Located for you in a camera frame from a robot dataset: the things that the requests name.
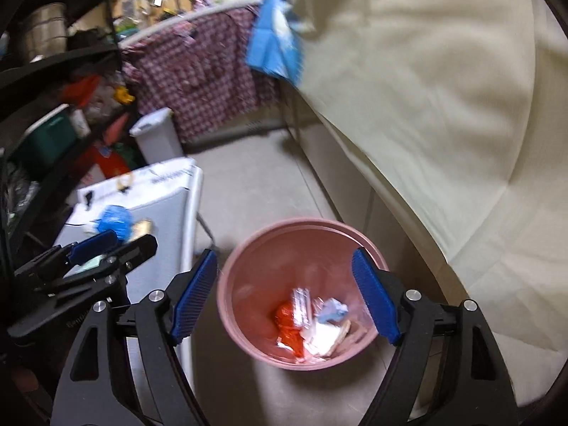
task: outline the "blue plastic sheet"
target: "blue plastic sheet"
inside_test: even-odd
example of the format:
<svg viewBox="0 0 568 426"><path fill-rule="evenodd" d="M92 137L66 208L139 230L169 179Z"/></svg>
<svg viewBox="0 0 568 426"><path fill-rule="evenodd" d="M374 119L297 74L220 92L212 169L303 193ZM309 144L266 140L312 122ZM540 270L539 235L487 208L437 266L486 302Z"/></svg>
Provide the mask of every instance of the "blue plastic sheet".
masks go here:
<svg viewBox="0 0 568 426"><path fill-rule="evenodd" d="M113 230L119 240L130 238L132 230L132 214L124 207L109 205L102 212L97 223L97 231Z"/></svg>
<svg viewBox="0 0 568 426"><path fill-rule="evenodd" d="M264 0L246 51L246 63L297 85L302 72L300 38L291 29L295 17L286 0Z"/></svg>

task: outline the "white lid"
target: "white lid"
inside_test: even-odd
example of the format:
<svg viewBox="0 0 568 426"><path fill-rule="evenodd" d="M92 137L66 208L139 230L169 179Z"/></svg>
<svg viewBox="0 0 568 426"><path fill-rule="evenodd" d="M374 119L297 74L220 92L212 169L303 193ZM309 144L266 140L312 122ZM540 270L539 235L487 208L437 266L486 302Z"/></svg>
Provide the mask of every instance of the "white lid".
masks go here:
<svg viewBox="0 0 568 426"><path fill-rule="evenodd" d="M42 124L44 124L46 121L48 121L50 118L52 118L53 116L57 115L58 113L60 113L62 110L67 109L67 107L69 107L69 104L61 104L60 106L56 107L55 109L53 109L51 112L46 113L42 118L40 118L38 121L36 121L33 125L31 125L25 132L24 135L22 136L22 140L31 135L36 129L38 129L40 126L42 126Z"/></svg>
<svg viewBox="0 0 568 426"><path fill-rule="evenodd" d="M164 121L171 117L171 109L164 107L163 109L144 115L138 120L135 125L130 129L130 136L136 137L147 133L148 131L157 128Z"/></svg>

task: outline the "pink trash bin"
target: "pink trash bin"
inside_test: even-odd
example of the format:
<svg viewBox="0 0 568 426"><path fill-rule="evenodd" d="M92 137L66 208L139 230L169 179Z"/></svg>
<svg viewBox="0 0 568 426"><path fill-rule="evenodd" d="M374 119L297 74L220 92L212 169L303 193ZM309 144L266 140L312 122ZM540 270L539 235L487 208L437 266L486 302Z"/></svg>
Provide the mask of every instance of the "pink trash bin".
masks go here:
<svg viewBox="0 0 568 426"><path fill-rule="evenodd" d="M291 219L258 231L231 253L220 273L217 303L226 331L252 357L287 370L320 370L358 354L377 336L351 274L351 256L360 246L388 270L371 241L342 223ZM276 345L274 312L295 287L308 288L312 297L339 299L349 306L347 318L357 321L325 361L298 363Z"/></svg>

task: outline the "colorful fabric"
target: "colorful fabric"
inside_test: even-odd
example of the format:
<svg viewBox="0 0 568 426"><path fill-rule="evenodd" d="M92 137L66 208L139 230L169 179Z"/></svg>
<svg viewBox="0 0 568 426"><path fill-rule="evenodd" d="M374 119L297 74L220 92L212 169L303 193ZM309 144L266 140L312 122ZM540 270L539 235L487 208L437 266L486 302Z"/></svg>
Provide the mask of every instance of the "colorful fabric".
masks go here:
<svg viewBox="0 0 568 426"><path fill-rule="evenodd" d="M169 107L181 142L279 99L277 81L252 71L246 46L256 8L180 22L123 49L123 72L143 115Z"/></svg>

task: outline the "beige cloth cover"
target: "beige cloth cover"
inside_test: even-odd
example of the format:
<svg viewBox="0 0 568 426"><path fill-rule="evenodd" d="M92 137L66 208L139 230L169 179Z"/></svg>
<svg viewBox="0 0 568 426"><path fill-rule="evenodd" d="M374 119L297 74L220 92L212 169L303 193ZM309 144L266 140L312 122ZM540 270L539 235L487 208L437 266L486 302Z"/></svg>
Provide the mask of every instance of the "beige cloth cover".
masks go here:
<svg viewBox="0 0 568 426"><path fill-rule="evenodd" d="M300 92L448 299L484 312L519 404L568 353L568 41L543 0L291 0Z"/></svg>

